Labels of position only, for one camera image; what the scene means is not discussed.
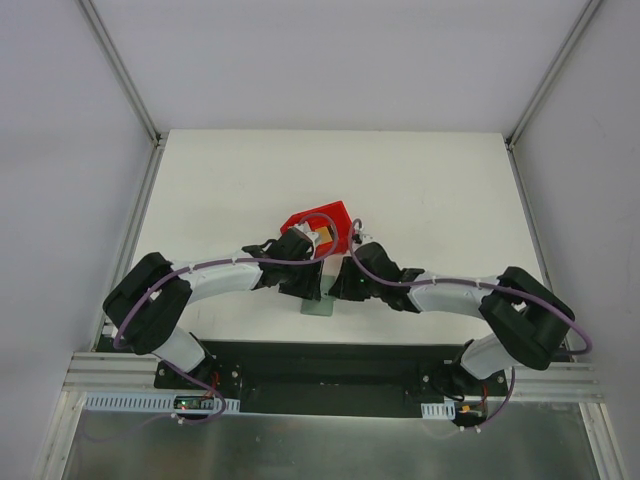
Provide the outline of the red plastic bin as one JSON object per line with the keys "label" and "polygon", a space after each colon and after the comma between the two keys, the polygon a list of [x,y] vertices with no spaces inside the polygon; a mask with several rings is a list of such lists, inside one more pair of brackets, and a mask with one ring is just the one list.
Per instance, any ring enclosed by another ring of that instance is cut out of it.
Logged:
{"label": "red plastic bin", "polygon": [[328,254],[344,254],[347,251],[348,233],[352,220],[342,201],[292,214],[280,227],[280,233],[284,234],[292,226],[303,223],[308,223],[313,231],[322,226],[328,226],[332,231],[333,242],[316,246],[315,258]]}

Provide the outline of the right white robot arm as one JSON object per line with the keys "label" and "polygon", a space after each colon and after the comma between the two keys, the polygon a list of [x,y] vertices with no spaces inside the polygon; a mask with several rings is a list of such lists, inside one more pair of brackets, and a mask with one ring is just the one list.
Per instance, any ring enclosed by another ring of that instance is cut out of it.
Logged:
{"label": "right white robot arm", "polygon": [[575,320],[572,310],[520,267],[479,279],[400,268],[377,242],[342,260],[329,294],[346,301],[377,298],[400,312],[444,312],[485,321],[491,333],[465,344],[450,369],[452,387],[473,394],[492,374],[524,365],[545,370]]}

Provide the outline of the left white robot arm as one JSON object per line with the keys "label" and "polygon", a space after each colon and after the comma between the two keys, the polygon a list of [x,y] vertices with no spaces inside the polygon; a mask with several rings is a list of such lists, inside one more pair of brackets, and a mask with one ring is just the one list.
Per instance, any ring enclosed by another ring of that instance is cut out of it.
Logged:
{"label": "left white robot arm", "polygon": [[145,255],[108,294],[102,308],[118,328],[116,348],[153,354],[177,368],[188,388],[210,380],[213,359],[195,337],[178,326],[187,306],[206,298],[270,288],[321,268],[313,260],[319,235],[298,227],[275,241],[243,247],[229,258],[195,264]]}

